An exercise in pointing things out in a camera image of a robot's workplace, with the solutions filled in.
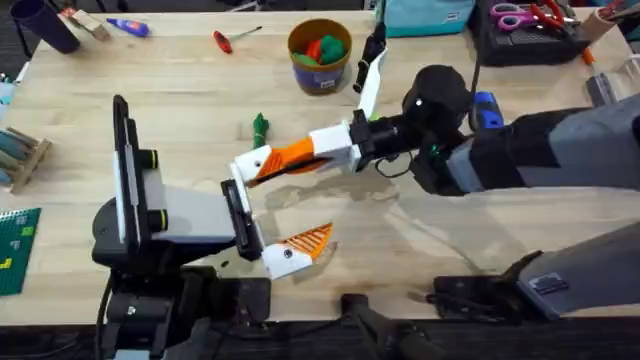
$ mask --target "red scissors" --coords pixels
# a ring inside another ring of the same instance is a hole
[[[505,31],[513,31],[525,25],[541,24],[560,29],[565,34],[571,34],[573,28],[565,24],[564,14],[558,4],[554,0],[544,2],[553,12],[553,16],[546,14],[536,4],[532,4],[527,11],[515,4],[499,3],[491,7],[489,13],[491,17],[497,19],[498,27]]]
[[[531,13],[540,20],[540,23],[542,25],[558,29],[564,35],[569,37],[569,39],[573,39],[575,30],[570,25],[567,25],[565,23],[564,13],[560,9],[560,6],[558,6],[555,0],[544,0],[543,2],[551,9],[551,12],[553,12],[553,16],[547,16],[544,11],[542,11],[542,9],[540,9],[536,4],[531,4]]]

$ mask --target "red screwdriver handle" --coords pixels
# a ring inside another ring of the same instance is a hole
[[[222,35],[220,31],[217,31],[217,30],[214,31],[213,38],[216,40],[216,43],[218,44],[218,46],[222,51],[226,52],[227,54],[231,54],[233,52],[233,50],[231,49],[231,43],[229,42],[229,39],[227,39],[224,35]]]

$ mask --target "orange gripper pad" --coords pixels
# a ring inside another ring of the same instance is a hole
[[[271,154],[262,165],[256,179],[272,174],[282,168],[294,165],[301,161],[313,159],[313,141],[310,136],[298,141],[297,143],[282,149],[271,149]],[[292,174],[301,174],[315,170],[322,166],[324,162],[318,162],[303,168],[291,171]],[[249,184],[250,187],[256,186],[256,182]]]
[[[278,242],[309,254],[311,259],[315,260],[322,254],[322,251],[329,242],[331,229],[333,229],[333,224],[328,223]]]

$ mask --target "white label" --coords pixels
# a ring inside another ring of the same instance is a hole
[[[445,22],[458,21],[458,20],[460,20],[460,12],[454,11],[454,12],[447,13],[447,20],[445,20]]]
[[[328,87],[332,87],[336,84],[335,80],[327,80],[320,83],[320,88],[325,89]]]

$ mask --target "black knob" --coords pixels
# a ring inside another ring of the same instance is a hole
[[[149,170],[158,168],[157,150],[140,150],[138,152],[138,159],[140,160],[140,166],[143,169]]]
[[[147,214],[147,222],[149,231],[152,233],[167,231],[169,228],[169,216],[167,210],[149,210]]]

